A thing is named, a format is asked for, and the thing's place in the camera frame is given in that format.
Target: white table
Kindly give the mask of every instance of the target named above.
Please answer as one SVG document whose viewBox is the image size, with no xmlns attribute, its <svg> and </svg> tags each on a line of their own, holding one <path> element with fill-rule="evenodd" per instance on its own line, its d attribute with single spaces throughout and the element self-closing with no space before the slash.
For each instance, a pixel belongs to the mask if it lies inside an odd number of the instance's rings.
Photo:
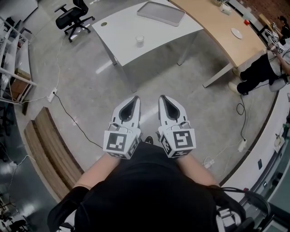
<svg viewBox="0 0 290 232">
<path fill-rule="evenodd" d="M 154 2 L 175 7 L 166 0 L 154 0 Z M 193 33 L 185 52 L 178 61 L 178 65 L 181 65 L 186 59 L 197 32 L 203 29 L 187 14 L 178 27 L 138 16 L 137 10 L 144 4 L 137 4 L 121 10 L 92 25 L 99 35 L 113 64 L 115 65 L 117 61 L 119 62 L 121 71 L 123 72 L 122 75 L 126 77 L 132 92 L 136 92 L 134 80 L 130 80 L 125 75 L 123 66 L 161 45 Z M 138 35 L 143 35 L 145 38 L 142 48 L 136 46 L 135 38 Z"/>
</svg>

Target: office chair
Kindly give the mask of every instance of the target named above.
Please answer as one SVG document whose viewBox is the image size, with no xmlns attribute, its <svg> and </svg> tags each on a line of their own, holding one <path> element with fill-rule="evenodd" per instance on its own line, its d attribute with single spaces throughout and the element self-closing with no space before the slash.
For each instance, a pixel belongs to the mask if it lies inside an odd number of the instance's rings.
<svg viewBox="0 0 290 232">
<path fill-rule="evenodd" d="M 83 0 L 73 0 L 73 3 L 77 7 L 73 7 L 69 10 L 66 10 L 64 8 L 66 6 L 66 4 L 64 4 L 54 11 L 54 12 L 57 12 L 58 10 L 62 10 L 64 12 L 61 16 L 59 16 L 55 20 L 55 22 L 56 22 L 56 25 L 59 29 L 64 29 L 65 27 L 70 26 L 69 28 L 65 29 L 65 31 L 64 31 L 65 34 L 68 34 L 68 30 L 72 29 L 72 31 L 69 35 L 69 38 L 68 38 L 69 42 L 72 42 L 71 37 L 78 27 L 83 28 L 83 29 L 87 30 L 88 33 L 90 33 L 91 30 L 86 28 L 82 24 L 83 24 L 83 22 L 85 22 L 89 19 L 95 20 L 95 18 L 93 16 L 86 18 L 84 20 L 80 20 L 80 17 L 86 15 L 89 9 L 86 6 L 86 4 L 83 2 Z"/>
</svg>

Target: concrete floor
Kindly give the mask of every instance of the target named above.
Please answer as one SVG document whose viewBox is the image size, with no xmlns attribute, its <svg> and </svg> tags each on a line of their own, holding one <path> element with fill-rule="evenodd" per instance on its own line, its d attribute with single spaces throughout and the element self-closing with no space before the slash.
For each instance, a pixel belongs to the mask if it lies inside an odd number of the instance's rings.
<svg viewBox="0 0 290 232">
<path fill-rule="evenodd" d="M 87 17 L 94 16 L 95 22 L 143 2 L 103 0 L 90 5 L 91 1 L 85 0 L 89 7 Z M 49 95 L 57 84 L 56 56 L 64 32 L 55 24 L 61 12 L 54 13 L 54 10 L 65 3 L 68 9 L 73 7 L 71 0 L 42 0 L 39 8 L 26 21 L 26 27 L 35 36 L 29 52 L 32 78 L 38 84 L 29 94 L 30 100 Z M 102 145 L 104 130 L 107 129 L 113 109 L 132 96 L 132 93 L 122 82 L 117 66 L 111 64 L 99 72 L 110 60 L 96 32 L 93 28 L 91 30 L 90 34 L 82 31 L 72 43 L 69 43 L 67 37 L 64 38 L 58 56 L 61 68 L 58 96 L 86 135 Z M 225 147 L 236 145 L 225 149 L 210 168 L 216 179 L 221 181 L 245 153 L 237 152 L 244 122 L 244 116 L 236 112 L 241 99 L 227 87 L 227 82 L 233 78 L 232 72 L 208 88 L 203 88 L 202 84 L 228 63 L 221 49 L 205 32 L 196 38 L 184 64 L 176 64 L 187 39 L 177 39 L 145 54 L 126 65 L 125 71 L 138 86 L 135 94 L 142 101 L 141 130 L 144 137 L 155 136 L 159 126 L 157 100 L 161 94 L 165 94 L 180 102 L 187 110 L 196 133 L 197 148 L 193 155 L 199 161 L 203 162 L 206 157 L 214 159 Z M 251 62 L 244 64 L 241 69 L 245 69 Z M 250 120 L 247 114 L 246 121 L 247 148 L 261 129 L 274 100 L 274 94 L 267 86 L 256 89 L 253 94 L 243 97 L 247 112 L 251 109 Z M 57 98 L 52 103 L 46 99 L 31 102 L 26 116 L 21 114 L 20 107 L 15 108 L 21 135 L 28 121 L 34 119 L 43 106 L 49 108 L 70 151 L 80 166 L 87 170 L 103 152 L 84 137 L 66 115 Z"/>
</svg>

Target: person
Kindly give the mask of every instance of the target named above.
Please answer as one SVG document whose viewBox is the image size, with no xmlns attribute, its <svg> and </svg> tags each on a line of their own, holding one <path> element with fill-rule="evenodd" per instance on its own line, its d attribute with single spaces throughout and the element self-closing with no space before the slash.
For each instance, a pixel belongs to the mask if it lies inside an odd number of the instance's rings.
<svg viewBox="0 0 290 232">
<path fill-rule="evenodd" d="M 242 218 L 245 212 L 226 193 L 206 188 L 212 185 L 217 181 L 191 154 L 168 158 L 149 136 L 130 160 L 104 154 L 51 210 L 48 227 L 56 232 L 76 210 L 77 232 L 156 227 L 215 232 L 216 202 L 233 205 Z"/>
<path fill-rule="evenodd" d="M 279 54 L 277 49 L 274 49 L 262 55 L 243 72 L 233 68 L 233 73 L 242 82 L 238 85 L 234 82 L 229 82 L 228 87 L 230 90 L 238 95 L 247 95 L 249 91 L 255 89 L 261 82 L 269 80 L 269 84 L 272 85 L 279 78 L 286 79 L 286 76 L 290 75 L 290 39 L 286 39 L 285 42 L 282 54 Z"/>
<path fill-rule="evenodd" d="M 278 29 L 278 28 L 274 28 L 274 30 L 277 32 L 277 34 L 280 37 L 280 43 L 282 45 L 285 44 L 285 39 L 290 38 L 290 27 L 287 24 L 287 19 L 284 16 L 280 16 L 278 17 L 278 19 L 280 20 L 280 22 L 282 23 L 282 30 Z"/>
</svg>

